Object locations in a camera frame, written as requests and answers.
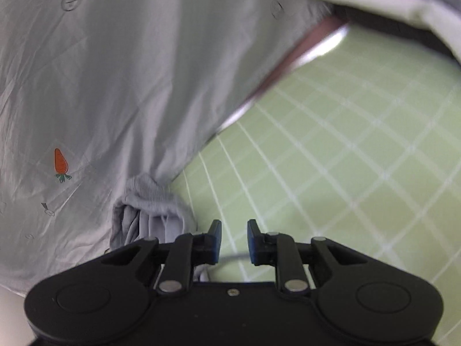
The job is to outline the grey zip hoodie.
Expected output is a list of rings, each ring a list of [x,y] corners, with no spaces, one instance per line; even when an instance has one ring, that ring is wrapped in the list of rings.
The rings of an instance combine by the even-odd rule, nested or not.
[[[197,234],[199,226],[191,207],[147,173],[130,178],[113,205],[109,250],[145,238],[170,243],[182,234]]]

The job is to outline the grey carrot print sheet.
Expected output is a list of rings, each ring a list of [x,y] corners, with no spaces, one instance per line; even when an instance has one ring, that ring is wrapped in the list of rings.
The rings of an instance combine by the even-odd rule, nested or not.
[[[1,0],[1,285],[101,255],[329,14],[319,0]]]

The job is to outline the white folded garment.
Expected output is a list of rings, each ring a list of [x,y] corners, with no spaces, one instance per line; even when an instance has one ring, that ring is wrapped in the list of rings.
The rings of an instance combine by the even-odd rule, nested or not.
[[[460,58],[460,11],[437,0],[323,0],[398,20],[435,34]]]

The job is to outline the green grid mat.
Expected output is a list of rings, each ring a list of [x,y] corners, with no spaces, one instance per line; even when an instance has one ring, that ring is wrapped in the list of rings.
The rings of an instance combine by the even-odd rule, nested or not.
[[[223,224],[214,281],[271,280],[246,224],[324,236],[433,283],[439,345],[460,343],[460,65],[347,27],[268,90],[172,183],[199,227]]]

